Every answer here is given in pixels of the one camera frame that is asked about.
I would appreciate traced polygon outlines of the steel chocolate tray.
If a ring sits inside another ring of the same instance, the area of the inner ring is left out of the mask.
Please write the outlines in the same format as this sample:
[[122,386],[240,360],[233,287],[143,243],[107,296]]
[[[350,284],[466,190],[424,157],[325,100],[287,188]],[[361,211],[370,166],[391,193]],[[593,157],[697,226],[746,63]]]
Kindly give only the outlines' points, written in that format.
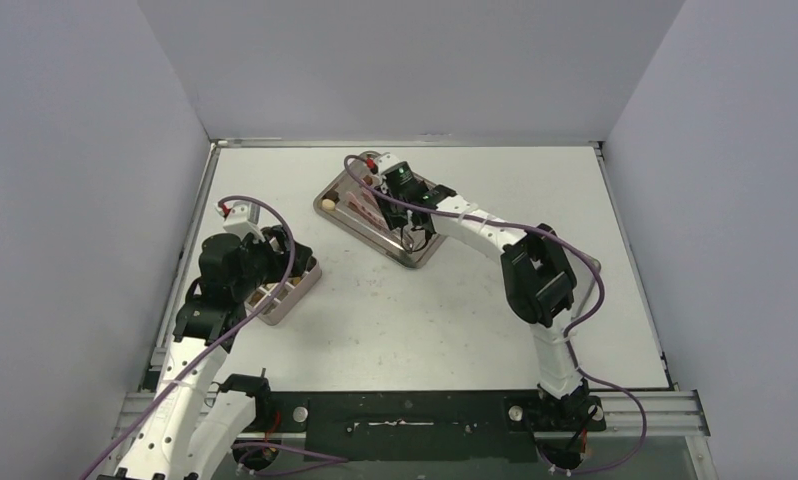
[[315,212],[376,252],[411,269],[425,265],[445,237],[410,223],[392,226],[379,209],[379,199],[346,171],[314,199]]

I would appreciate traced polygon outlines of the metal tin lid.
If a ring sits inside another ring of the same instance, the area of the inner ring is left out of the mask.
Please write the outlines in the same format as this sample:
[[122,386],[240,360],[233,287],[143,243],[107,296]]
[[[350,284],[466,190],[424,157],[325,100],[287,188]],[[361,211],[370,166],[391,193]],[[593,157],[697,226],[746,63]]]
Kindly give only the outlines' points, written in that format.
[[566,255],[577,280],[573,290],[573,306],[570,310],[571,320],[575,321],[595,304],[596,279],[593,271],[583,260],[569,252]]

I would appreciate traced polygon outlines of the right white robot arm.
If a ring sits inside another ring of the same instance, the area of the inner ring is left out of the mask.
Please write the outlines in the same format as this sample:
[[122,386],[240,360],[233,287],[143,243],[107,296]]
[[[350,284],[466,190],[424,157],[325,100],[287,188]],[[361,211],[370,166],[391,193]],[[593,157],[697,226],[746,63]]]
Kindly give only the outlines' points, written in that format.
[[377,203],[390,229],[415,227],[426,237],[446,236],[500,265],[507,304],[533,336],[538,424],[553,431],[604,428],[604,412],[566,344],[578,280],[564,248],[551,239],[553,229],[546,224],[532,232],[508,227],[453,189],[428,185],[406,162],[382,173],[378,191]]

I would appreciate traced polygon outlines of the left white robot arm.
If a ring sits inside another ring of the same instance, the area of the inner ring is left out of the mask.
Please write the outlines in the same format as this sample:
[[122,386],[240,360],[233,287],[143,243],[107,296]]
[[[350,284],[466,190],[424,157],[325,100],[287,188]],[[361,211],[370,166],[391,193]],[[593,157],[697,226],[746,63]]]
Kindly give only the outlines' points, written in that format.
[[203,241],[200,274],[176,315],[158,390],[121,434],[121,441],[134,441],[110,478],[209,479],[246,427],[259,430],[272,421],[274,403],[260,393],[267,383],[255,376],[231,376],[210,412],[202,408],[238,331],[256,315],[247,311],[247,299],[271,284],[262,302],[274,300],[305,269],[311,252],[284,223]]

